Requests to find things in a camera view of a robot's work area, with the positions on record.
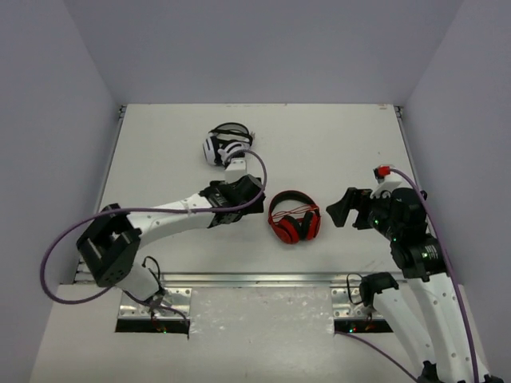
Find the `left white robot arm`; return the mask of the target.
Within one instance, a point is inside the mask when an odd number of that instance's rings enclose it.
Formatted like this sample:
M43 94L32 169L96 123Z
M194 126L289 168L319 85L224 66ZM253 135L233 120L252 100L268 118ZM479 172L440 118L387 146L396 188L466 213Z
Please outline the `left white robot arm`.
M181 232L211 229L260 214L264 198L261 179L245 175L230 184L212 181L186 199L151 211L128 211L113 203L81 234L77 249L97 286L117 287L133 300L155 306L164 288L157 274L136 261L140 249Z

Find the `red black headphones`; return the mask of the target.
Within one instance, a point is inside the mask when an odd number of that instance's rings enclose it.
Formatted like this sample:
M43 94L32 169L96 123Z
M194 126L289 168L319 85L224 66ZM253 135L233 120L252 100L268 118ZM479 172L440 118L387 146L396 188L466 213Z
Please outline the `red black headphones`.
M286 201L300 203L290 211L275 211ZM270 202L268 224L276 236L286 244L315 239L321 226L319 206L305 193L295 190L282 191Z

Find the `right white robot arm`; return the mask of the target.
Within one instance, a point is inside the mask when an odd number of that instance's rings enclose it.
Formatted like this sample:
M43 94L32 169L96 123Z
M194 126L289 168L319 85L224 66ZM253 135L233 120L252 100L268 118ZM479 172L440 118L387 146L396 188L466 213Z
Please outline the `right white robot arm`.
M420 322L388 272L362 277L362 304L381 314L407 352L418 382L493 382L495 379L470 350L462 311L440 244L428 232L423 193L397 188L376 198L369 189L348 188L327 207L336 227L350 211L358 230L374 229L390 242L390 253L418 301Z

